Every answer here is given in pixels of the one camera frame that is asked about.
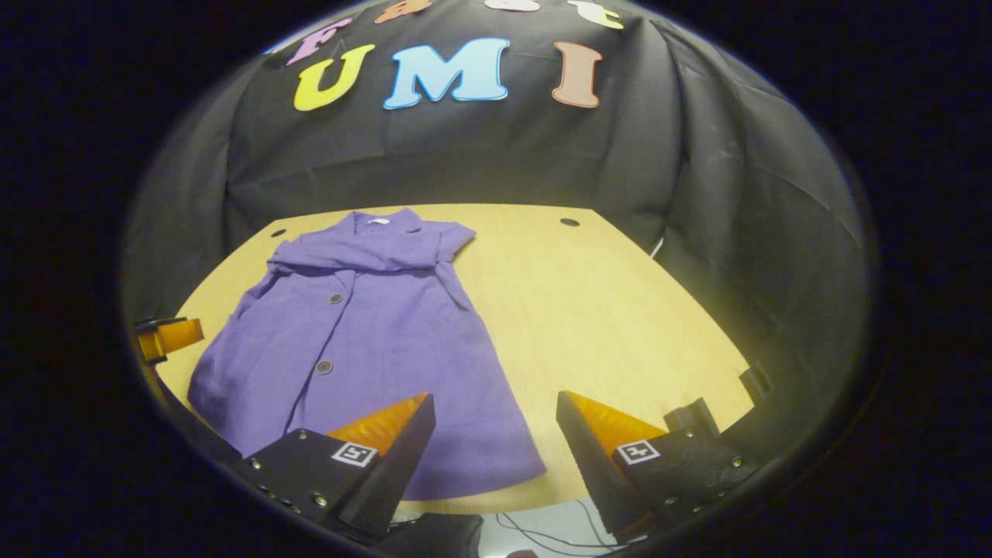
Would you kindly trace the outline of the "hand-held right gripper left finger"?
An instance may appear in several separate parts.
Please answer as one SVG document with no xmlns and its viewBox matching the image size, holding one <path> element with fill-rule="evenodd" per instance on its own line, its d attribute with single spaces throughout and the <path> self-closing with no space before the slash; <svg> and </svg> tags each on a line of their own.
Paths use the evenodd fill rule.
<svg viewBox="0 0 992 558">
<path fill-rule="evenodd" d="M 435 399 L 422 392 L 329 433 L 290 431 L 232 469 L 323 529 L 381 541 L 435 427 Z"/>
</svg>

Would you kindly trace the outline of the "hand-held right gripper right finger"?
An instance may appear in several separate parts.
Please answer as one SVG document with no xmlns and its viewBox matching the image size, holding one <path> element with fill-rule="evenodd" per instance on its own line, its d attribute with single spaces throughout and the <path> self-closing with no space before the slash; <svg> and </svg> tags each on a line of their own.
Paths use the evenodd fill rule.
<svg viewBox="0 0 992 558">
<path fill-rule="evenodd" d="M 719 431 L 702 399 L 658 427 L 577 392 L 556 421 L 606 531 L 620 543 L 680 529 L 764 467 Z"/>
</svg>

